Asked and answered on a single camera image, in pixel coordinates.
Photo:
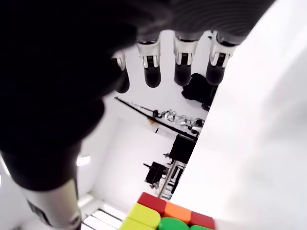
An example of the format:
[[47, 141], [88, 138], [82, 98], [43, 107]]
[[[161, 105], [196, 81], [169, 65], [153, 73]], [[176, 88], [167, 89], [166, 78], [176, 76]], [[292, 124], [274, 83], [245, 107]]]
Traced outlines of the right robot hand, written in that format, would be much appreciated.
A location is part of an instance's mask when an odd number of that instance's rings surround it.
[[234, 49], [271, 0], [3, 0], [0, 3], [0, 154], [30, 209], [52, 228], [78, 230], [76, 160], [104, 114], [102, 98], [129, 87], [122, 50], [138, 45], [146, 83], [159, 85], [158, 37], [183, 56], [210, 31], [206, 78], [221, 83]]

